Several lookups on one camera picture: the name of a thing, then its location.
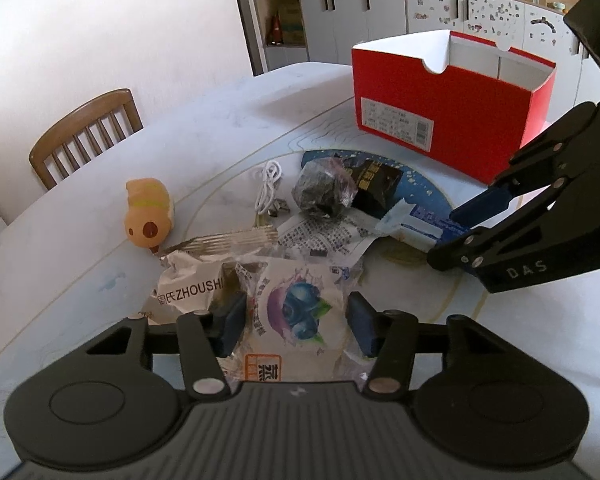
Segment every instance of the table top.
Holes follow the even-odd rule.
[[[0,476],[18,462],[2,423],[10,392],[137,312],[160,275],[158,260],[126,240],[127,180],[153,176],[169,189],[176,205],[167,244],[250,227],[258,167],[280,161],[279,194],[289,198],[304,150],[387,156],[425,175],[453,206],[483,189],[359,130],[352,96],[350,67],[316,63],[219,89],[107,150],[0,235]],[[360,289],[379,308],[400,308],[427,322],[466,314],[576,384],[589,403],[590,422],[575,461],[600,479],[600,270],[488,294],[457,269],[392,264],[382,257],[382,244],[365,255],[365,269]],[[416,360],[415,382],[430,375],[429,365]],[[165,373],[176,376],[177,370]]]

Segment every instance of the red box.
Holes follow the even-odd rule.
[[[361,43],[352,58],[362,130],[485,184],[540,133],[554,88],[555,63],[449,30]]]

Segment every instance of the black snack package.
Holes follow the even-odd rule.
[[[342,161],[358,186],[352,206],[381,219],[394,205],[391,200],[402,178],[402,170],[370,158],[360,162],[355,157],[347,157]]]
[[[334,218],[350,207],[358,188],[342,159],[316,158],[304,165],[291,196],[302,211]]]

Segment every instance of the orange plush toy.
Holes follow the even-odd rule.
[[[126,237],[134,245],[158,252],[158,246],[173,228],[173,202],[167,188],[156,178],[126,183],[129,211],[125,216]]]

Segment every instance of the chair backrest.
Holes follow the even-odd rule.
[[[107,92],[76,108],[38,139],[38,142],[29,153],[29,162],[47,189],[51,189],[56,185],[56,180],[46,165],[49,157],[56,165],[60,178],[66,178],[69,176],[69,172],[62,164],[59,155],[68,161],[70,170],[77,171],[80,169],[80,164],[75,150],[82,159],[82,165],[85,165],[91,160],[92,156],[100,155],[103,147],[108,150],[114,145],[103,120],[108,119],[117,142],[122,142],[126,138],[124,130],[116,118],[118,110],[122,110],[126,114],[128,121],[128,128],[126,129],[130,129],[129,135],[142,129],[142,122],[131,95],[131,90],[121,88]],[[92,126],[96,127],[102,145],[93,135]],[[80,137],[86,139],[88,150],[84,147]]]

